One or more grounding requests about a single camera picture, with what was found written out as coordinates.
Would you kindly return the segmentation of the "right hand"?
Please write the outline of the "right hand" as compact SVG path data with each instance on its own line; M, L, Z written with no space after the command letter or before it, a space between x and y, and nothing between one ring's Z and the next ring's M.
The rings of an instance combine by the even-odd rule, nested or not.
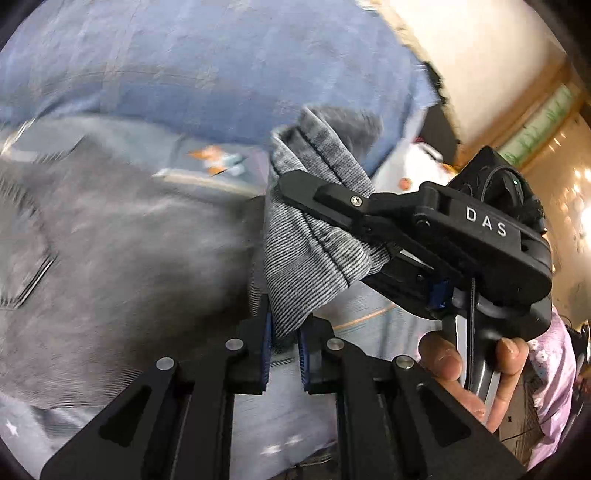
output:
M419 353L422 366L490 432L501 425L522 371L529 356L529 346L521 338L501 338L497 343L497 362L500 380L490 409L474 393L459 383L463 372L463 360L456 347L439 332L430 332L420 341Z

